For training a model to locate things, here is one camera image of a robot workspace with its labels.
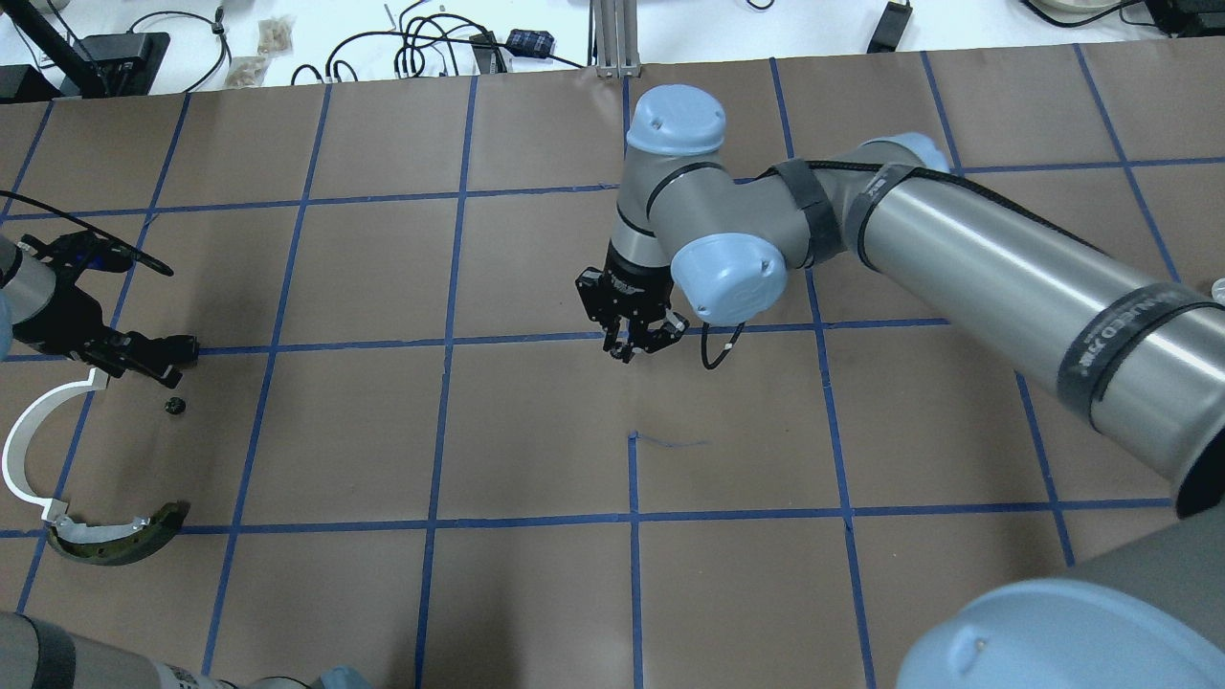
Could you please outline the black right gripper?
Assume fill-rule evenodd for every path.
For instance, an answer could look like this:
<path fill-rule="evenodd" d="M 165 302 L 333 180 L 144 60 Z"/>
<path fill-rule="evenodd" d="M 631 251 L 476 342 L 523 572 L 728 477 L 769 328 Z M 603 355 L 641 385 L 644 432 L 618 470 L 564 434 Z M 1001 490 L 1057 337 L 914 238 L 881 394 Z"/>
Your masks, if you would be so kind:
<path fill-rule="evenodd" d="M 626 365 L 638 353 L 677 345 L 690 329 L 671 309 L 673 287 L 669 267 L 631 261 L 612 244 L 601 268 L 588 266 L 576 280 L 587 318 L 604 332 L 604 352 Z"/>

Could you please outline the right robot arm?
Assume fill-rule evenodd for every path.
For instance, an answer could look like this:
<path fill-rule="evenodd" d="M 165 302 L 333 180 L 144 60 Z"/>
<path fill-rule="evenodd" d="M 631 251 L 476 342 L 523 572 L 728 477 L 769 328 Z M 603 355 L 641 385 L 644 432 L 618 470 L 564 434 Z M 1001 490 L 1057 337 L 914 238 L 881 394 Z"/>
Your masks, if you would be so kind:
<path fill-rule="evenodd" d="M 662 85 L 627 128 L 608 260 L 576 280 L 614 358 L 769 310 L 786 271 L 848 253 L 893 280 L 1174 493 L 1176 523 L 1058 576 L 995 588 L 911 646 L 902 688 L 1223 685 L 1223 304 L 1150 278 L 951 173 L 919 132 L 739 185 L 725 114 Z"/>

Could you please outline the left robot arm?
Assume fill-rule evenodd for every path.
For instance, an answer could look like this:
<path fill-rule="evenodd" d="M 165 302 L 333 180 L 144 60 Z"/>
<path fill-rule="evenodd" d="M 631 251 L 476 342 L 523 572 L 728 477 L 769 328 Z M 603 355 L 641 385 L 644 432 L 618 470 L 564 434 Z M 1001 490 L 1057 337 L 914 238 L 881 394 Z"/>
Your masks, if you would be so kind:
<path fill-rule="evenodd" d="M 104 321 L 100 302 L 78 287 L 88 270 L 125 273 L 136 264 L 172 276 L 167 264 L 102 230 L 78 230 L 50 243 L 29 234 L 20 242 L 4 238 L 2 295 L 13 340 L 114 378 L 140 371 L 163 387 L 178 387 L 183 367 L 198 360 L 197 337 L 149 340 L 137 331 L 120 332 Z"/>

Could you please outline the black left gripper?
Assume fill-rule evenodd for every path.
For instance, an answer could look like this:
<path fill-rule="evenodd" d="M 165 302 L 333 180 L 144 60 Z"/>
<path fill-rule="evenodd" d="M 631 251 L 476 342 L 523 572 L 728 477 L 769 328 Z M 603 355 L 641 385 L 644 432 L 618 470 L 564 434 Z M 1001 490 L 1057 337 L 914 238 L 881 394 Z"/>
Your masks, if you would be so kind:
<path fill-rule="evenodd" d="M 87 270 L 126 272 L 134 249 L 100 230 L 78 230 L 43 242 L 24 234 L 13 244 L 13 340 L 44 356 L 60 356 L 120 378 L 137 370 L 130 336 L 103 322 L 100 302 L 78 288 Z M 195 367 L 201 345 L 194 335 L 147 340 L 138 359 L 154 374 Z"/>

